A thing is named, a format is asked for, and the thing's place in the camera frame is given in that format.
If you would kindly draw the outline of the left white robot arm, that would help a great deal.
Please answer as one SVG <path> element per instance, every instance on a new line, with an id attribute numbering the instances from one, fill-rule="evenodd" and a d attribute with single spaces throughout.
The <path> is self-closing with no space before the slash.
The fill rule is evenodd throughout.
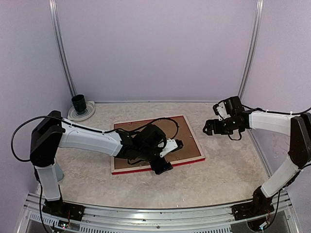
<path id="1" fill-rule="evenodd" d="M 135 163 L 148 162 L 159 175 L 173 167 L 165 156 L 183 146 L 181 141 L 167 138 L 153 122 L 132 131 L 105 132 L 75 124 L 62 118 L 59 111 L 52 111 L 41 119 L 32 131 L 30 161 L 45 195 L 42 212 L 67 221 L 81 221 L 85 207 L 63 201 L 55 168 L 58 148 L 95 151 Z"/>

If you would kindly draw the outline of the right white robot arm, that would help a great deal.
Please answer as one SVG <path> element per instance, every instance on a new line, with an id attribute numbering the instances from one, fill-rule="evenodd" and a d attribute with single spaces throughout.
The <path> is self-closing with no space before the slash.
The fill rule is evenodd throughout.
<path id="1" fill-rule="evenodd" d="M 212 107 L 215 119 L 203 126 L 207 135 L 224 135 L 249 131 L 269 167 L 267 181 L 253 192 L 252 200 L 232 206 L 235 220 L 277 213 L 273 198 L 292 184 L 297 176 L 311 164 L 311 111 L 278 112 L 242 104 L 240 97 L 221 100 Z"/>

